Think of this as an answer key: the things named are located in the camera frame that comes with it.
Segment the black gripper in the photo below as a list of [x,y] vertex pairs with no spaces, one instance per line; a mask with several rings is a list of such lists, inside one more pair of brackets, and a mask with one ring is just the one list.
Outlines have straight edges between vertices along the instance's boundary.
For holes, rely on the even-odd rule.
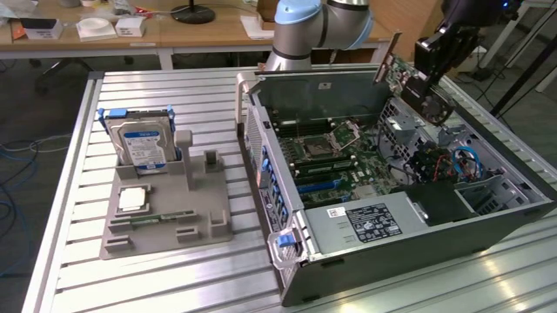
[[457,67],[478,45],[480,30],[496,24],[508,1],[444,1],[444,18],[432,36],[416,42],[414,67],[428,86]]

